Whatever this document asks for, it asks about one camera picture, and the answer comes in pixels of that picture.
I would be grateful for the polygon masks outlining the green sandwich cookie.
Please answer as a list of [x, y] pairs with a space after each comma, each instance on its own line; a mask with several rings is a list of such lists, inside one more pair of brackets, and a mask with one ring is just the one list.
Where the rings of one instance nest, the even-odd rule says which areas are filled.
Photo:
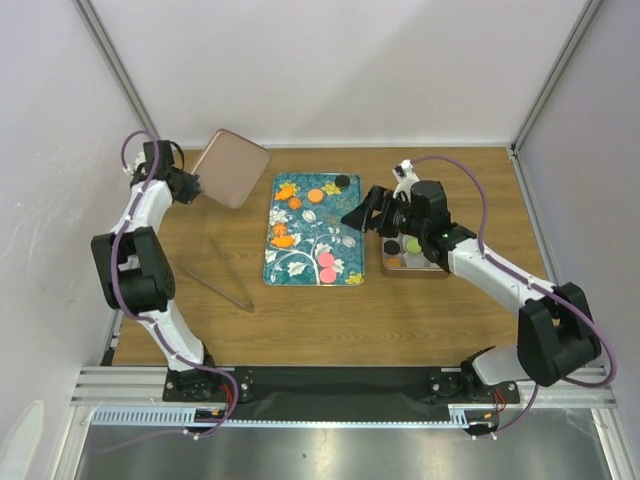
[[419, 242], [416, 238], [410, 238], [406, 242], [405, 250], [410, 254], [420, 254], [422, 252]]

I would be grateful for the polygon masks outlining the metal tongs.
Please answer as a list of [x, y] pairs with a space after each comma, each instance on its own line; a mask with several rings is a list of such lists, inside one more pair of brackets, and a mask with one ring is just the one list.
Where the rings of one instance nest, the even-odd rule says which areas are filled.
[[254, 301], [229, 255], [214, 239], [205, 241], [202, 253], [187, 254], [181, 269], [191, 279], [247, 313]]

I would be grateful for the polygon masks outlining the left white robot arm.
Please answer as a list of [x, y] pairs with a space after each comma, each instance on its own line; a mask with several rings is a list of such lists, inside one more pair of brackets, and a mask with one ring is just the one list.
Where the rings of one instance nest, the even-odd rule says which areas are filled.
[[157, 236], [161, 222], [176, 202], [189, 205], [200, 194], [199, 176], [175, 165], [185, 159], [170, 140], [151, 140], [133, 167], [130, 198], [112, 229], [91, 240], [91, 252], [106, 303], [139, 323], [164, 354], [168, 368], [189, 371], [185, 388], [198, 400], [213, 398], [220, 377], [213, 360], [187, 326], [175, 301], [176, 281]]

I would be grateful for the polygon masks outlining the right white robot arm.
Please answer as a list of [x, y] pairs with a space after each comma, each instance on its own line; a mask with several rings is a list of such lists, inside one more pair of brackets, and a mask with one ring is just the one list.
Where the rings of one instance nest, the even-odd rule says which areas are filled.
[[440, 183], [418, 181], [399, 194], [374, 186], [341, 222], [381, 237], [403, 234], [417, 239], [427, 260], [475, 285], [514, 315], [515, 345], [489, 347], [468, 358], [471, 370], [460, 377], [467, 399], [482, 402], [507, 380], [532, 380], [549, 387], [569, 380], [601, 355], [604, 342], [584, 292], [573, 283], [556, 286], [529, 274], [452, 221]]

